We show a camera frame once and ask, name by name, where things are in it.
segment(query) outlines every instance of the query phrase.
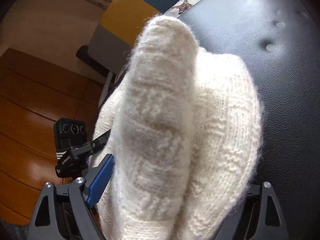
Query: deer illustration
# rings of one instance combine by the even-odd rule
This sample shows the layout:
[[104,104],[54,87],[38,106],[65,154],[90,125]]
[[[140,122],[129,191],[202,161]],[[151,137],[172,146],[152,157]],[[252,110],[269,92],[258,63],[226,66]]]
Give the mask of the deer illustration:
[[168,11],[172,11],[173,9],[179,9],[179,15],[183,14],[186,10],[192,7],[192,4],[188,2],[188,0],[181,0],[182,4],[178,6],[172,6]]

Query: black leather chair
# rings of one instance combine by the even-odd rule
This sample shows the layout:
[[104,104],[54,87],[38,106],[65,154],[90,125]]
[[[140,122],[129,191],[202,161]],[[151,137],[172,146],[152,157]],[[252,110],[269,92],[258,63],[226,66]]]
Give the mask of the black leather chair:
[[294,240],[312,239],[319,227],[320,34],[314,5],[202,0],[180,17],[202,47],[247,64],[264,106],[254,183],[271,182]]

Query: white knitted sock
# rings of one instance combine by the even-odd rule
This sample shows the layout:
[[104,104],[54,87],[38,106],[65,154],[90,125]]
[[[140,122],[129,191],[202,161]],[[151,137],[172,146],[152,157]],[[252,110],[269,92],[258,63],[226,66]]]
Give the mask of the white knitted sock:
[[[187,26],[157,17],[134,49],[125,93],[102,154],[112,153],[116,161],[110,186],[112,219],[119,225],[112,233],[115,238],[168,239],[172,231],[191,162],[197,48]],[[100,217],[110,220],[100,204],[98,208]]]
[[259,101],[239,57],[200,48],[194,102],[191,175],[172,239],[211,239],[246,190],[257,161]]
[[98,203],[106,238],[210,239],[256,163],[259,103],[239,57],[212,55],[182,22],[156,17],[103,106],[95,137],[110,128],[91,162],[116,158]]

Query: wooden floor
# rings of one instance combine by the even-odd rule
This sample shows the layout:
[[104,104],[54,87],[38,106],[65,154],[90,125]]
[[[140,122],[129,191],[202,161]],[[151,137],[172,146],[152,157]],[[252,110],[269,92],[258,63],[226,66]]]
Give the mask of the wooden floor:
[[47,181],[57,178],[53,124],[91,123],[102,85],[44,60],[8,49],[0,57],[0,217],[27,224]]

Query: camera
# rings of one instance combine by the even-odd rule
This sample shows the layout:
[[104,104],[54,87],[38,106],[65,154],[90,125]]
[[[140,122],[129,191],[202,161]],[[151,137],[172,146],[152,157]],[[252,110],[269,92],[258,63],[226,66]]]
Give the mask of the camera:
[[57,158],[59,153],[72,146],[81,146],[87,142],[87,131],[83,121],[60,118],[53,126]]

